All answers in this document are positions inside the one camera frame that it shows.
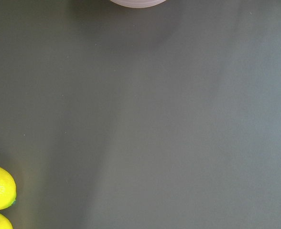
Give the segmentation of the pink ice bowl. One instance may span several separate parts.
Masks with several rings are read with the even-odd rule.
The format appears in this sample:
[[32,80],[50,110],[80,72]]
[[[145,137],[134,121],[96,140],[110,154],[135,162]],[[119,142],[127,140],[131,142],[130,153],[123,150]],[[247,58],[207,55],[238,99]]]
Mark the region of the pink ice bowl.
[[110,1],[117,5],[128,7],[128,8],[143,9],[143,8],[159,5],[165,2],[166,0],[110,0]]

